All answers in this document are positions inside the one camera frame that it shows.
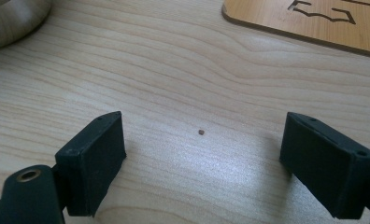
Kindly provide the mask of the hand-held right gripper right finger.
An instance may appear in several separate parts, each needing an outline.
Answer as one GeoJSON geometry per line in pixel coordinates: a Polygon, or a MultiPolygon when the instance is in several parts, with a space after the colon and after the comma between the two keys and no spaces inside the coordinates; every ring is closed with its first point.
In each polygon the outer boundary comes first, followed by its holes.
{"type": "Polygon", "coordinates": [[[370,210],[370,149],[327,124],[288,113],[279,159],[333,217],[370,210]]]}

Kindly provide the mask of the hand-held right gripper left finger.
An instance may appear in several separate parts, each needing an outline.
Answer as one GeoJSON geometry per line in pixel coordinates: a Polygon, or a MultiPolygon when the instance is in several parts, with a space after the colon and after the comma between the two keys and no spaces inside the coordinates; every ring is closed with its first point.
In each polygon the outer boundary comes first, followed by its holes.
{"type": "Polygon", "coordinates": [[[91,121],[56,154],[56,172],[69,187],[67,212],[94,216],[126,158],[121,112],[91,121]]]}

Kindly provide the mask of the wooden board with cut-out shapes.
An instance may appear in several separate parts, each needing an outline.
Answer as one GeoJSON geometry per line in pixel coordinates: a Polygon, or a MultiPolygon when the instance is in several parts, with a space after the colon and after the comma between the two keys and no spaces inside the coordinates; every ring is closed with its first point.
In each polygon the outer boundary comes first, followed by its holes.
{"type": "Polygon", "coordinates": [[[370,57],[370,0],[224,0],[229,22],[370,57]]]}

